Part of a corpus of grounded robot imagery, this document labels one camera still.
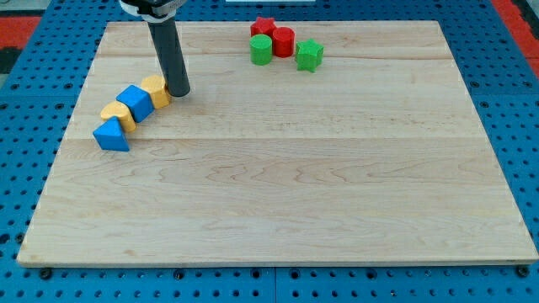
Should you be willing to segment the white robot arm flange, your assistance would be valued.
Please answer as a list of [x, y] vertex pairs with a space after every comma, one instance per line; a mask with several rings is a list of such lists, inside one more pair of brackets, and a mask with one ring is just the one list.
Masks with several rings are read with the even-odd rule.
[[187, 0], [119, 0], [121, 8], [149, 23], [162, 23], [177, 13]]

